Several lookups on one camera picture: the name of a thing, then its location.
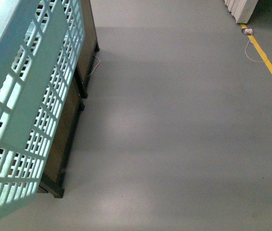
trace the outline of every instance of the plastic crate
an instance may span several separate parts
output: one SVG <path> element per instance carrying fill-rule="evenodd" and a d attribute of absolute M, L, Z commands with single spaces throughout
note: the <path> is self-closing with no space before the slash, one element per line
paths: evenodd
<path fill-rule="evenodd" d="M 84 39 L 79 0 L 0 0 L 0 218 L 34 198 Z"/>

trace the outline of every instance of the yellow tape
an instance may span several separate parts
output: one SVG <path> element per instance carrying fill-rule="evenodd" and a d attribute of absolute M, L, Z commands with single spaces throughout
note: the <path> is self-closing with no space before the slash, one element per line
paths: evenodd
<path fill-rule="evenodd" d="M 247 28 L 246 24 L 241 24 L 241 27 L 243 29 Z M 262 50 L 262 48 L 260 47 L 258 42 L 256 41 L 255 37 L 253 37 L 253 35 L 250 35 L 248 37 L 249 37 L 250 41 L 254 44 L 254 47 L 256 48 L 257 52 L 261 56 L 262 60 L 264 61 L 267 68 L 269 69 L 270 73 L 272 74 L 272 64 L 271 64 L 270 60 L 268 59 L 268 57 L 266 56 L 266 54 L 264 53 L 264 51 Z"/>

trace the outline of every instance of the power cord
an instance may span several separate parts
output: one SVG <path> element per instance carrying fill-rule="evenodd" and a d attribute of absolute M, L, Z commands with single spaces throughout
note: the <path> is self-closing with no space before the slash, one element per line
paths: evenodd
<path fill-rule="evenodd" d="M 252 45 L 254 45 L 254 47 L 260 48 L 259 46 L 256 46 L 255 44 L 253 44 L 252 41 L 249 39 L 249 41 L 248 41 L 248 43 L 247 43 L 247 45 L 246 45 L 246 48 L 245 48 L 245 54 L 246 54 L 247 58 L 250 59 L 251 61 L 254 61 L 254 62 L 257 62 L 257 63 L 265 63 L 266 61 L 268 61 L 268 57 L 267 57 L 267 55 L 266 55 L 265 52 L 263 52 L 263 53 L 265 54 L 265 56 L 266 56 L 266 60 L 265 60 L 265 61 L 257 61 L 257 60 L 251 59 L 251 58 L 248 56 L 248 54 L 247 54 L 247 48 L 248 48 L 248 45 L 249 45 L 250 43 L 251 43 Z"/>
<path fill-rule="evenodd" d="M 101 63 L 101 59 L 99 59 L 96 56 L 93 56 L 95 59 L 97 59 L 99 62 L 98 64 L 93 68 L 93 70 L 91 71 L 91 73 L 89 75 L 87 75 L 87 77 L 91 76 L 93 74 L 93 72 L 97 69 L 97 67 L 99 66 L 99 64 Z"/>

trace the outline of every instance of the gray floor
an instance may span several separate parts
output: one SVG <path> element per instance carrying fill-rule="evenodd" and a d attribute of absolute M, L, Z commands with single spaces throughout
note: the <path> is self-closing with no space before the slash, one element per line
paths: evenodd
<path fill-rule="evenodd" d="M 37 195 L 0 230 L 272 231 L 272 76 L 224 2 L 92 6 L 102 63 L 65 197 Z"/>

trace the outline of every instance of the crate grid openings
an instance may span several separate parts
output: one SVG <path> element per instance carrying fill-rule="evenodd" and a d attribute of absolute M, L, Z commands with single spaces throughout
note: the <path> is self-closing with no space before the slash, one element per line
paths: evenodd
<path fill-rule="evenodd" d="M 55 4 L 63 5 L 68 30 L 24 149 L 15 150 L 13 146 L 0 142 L 0 206 L 36 193 L 85 39 L 79 0 L 40 1 L 0 89 L 0 141 L 8 135 L 5 128 L 26 84 L 27 73 L 48 29 Z"/>

